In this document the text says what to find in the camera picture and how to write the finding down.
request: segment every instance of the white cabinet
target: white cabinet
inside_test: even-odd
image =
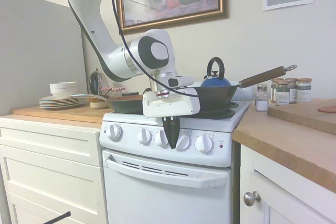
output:
[[[261,156],[258,153],[242,146],[241,149],[241,170],[240,170],[240,224],[332,224],[335,223],[334,207],[328,201],[336,199],[336,195],[332,192],[325,192],[320,186],[307,186],[308,181],[304,181],[303,177],[296,177],[297,174],[288,174],[285,167],[272,167],[273,161]],[[282,176],[282,179],[277,179],[272,173],[267,170],[273,168],[274,173]],[[287,187],[283,181],[290,181],[292,184],[299,183],[301,187],[305,188],[305,193],[314,195],[315,202],[310,202],[304,197],[300,197],[300,192],[292,191],[292,188],[285,190],[281,186]],[[321,200],[323,193],[328,193],[327,198],[322,200],[329,202],[329,206],[321,213],[315,207],[316,201]],[[252,198],[246,199],[244,202],[244,195],[246,193],[260,195],[260,202]]]
[[[0,119],[0,165],[12,224],[106,224],[99,129]]]

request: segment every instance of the stove knob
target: stove knob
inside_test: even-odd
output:
[[[122,133],[122,128],[119,125],[112,124],[110,125],[108,132],[107,132],[107,137],[112,140],[112,141],[118,141],[121,137]]]
[[[168,145],[168,140],[164,131],[159,131],[155,136],[155,143],[157,146],[163,148]]]
[[[185,134],[181,134],[178,137],[176,149],[178,151],[184,151],[185,149],[189,147],[189,145],[190,145],[190,138]]]
[[[147,144],[150,142],[152,138],[152,134],[149,130],[146,129],[141,129],[141,131],[138,133],[138,142],[140,144]]]
[[[206,154],[212,149],[213,142],[210,137],[202,135],[196,140],[195,145],[199,152]]]

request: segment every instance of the blue kettle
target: blue kettle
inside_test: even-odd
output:
[[[219,66],[218,71],[212,71],[212,66],[217,63]],[[224,78],[225,68],[224,63],[219,57],[214,57],[209,61],[208,67],[206,69],[206,76],[201,84],[201,87],[225,87],[231,86],[231,83]]]

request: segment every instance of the frying pan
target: frying pan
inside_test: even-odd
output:
[[[201,109],[198,115],[209,114],[209,112],[216,112],[221,110],[231,102],[231,99],[238,88],[247,88],[264,81],[268,81],[280,76],[284,76],[286,72],[296,69],[297,65],[292,65],[288,68],[278,67],[264,73],[257,74],[250,78],[244,79],[236,86],[225,87],[194,87],[198,94]],[[94,97],[107,101],[109,107],[118,113],[125,114],[141,114],[142,109],[142,95],[131,95],[128,97],[119,97],[107,99],[99,95],[93,94],[74,94],[73,97]]]
[[[92,97],[107,102],[108,106],[115,112],[123,114],[143,115],[142,95],[130,95],[127,97],[117,97],[107,99],[95,94],[74,94],[72,97]]]

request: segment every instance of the white stove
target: white stove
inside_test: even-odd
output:
[[[100,143],[107,148],[109,224],[233,223],[231,134],[253,99],[253,88],[238,89],[235,98],[239,107],[229,119],[180,118],[173,150],[162,119],[106,114]]]
[[[129,154],[180,163],[230,167],[231,134],[248,109],[250,102],[236,102],[235,115],[210,120],[180,118],[181,130],[176,149],[165,137],[161,118],[143,115],[108,113],[103,118],[100,144]]]

